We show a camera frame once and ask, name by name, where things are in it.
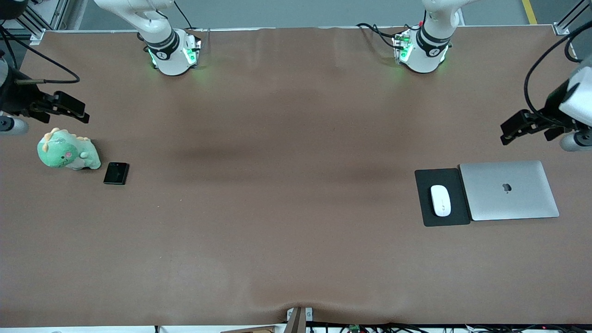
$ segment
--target laptop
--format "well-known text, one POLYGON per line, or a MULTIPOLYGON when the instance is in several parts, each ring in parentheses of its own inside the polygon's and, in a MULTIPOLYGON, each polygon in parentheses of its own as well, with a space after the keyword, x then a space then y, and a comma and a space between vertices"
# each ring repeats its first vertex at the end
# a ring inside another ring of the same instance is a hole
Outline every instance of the laptop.
POLYGON ((540 161, 470 163, 460 167, 474 221, 559 216, 540 161))

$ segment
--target computer mouse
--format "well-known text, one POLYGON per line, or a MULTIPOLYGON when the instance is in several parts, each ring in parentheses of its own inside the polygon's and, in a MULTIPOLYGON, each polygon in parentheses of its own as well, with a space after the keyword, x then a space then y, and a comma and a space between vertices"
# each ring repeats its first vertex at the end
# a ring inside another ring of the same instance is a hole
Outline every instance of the computer mouse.
POLYGON ((440 217, 450 215, 452 207, 450 205, 450 195, 448 194, 446 187, 442 185, 434 185, 430 188, 430 192, 432 193, 434 213, 440 217))

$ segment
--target smartphone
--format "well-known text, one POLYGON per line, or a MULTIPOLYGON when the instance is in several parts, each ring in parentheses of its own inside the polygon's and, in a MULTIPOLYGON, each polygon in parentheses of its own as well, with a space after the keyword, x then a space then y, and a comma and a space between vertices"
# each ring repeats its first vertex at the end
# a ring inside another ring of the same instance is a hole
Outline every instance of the smartphone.
POLYGON ((107 167, 107 174, 105 174, 105 184, 111 185, 125 185, 127 178, 127 171, 130 165, 122 162, 110 162, 107 167))

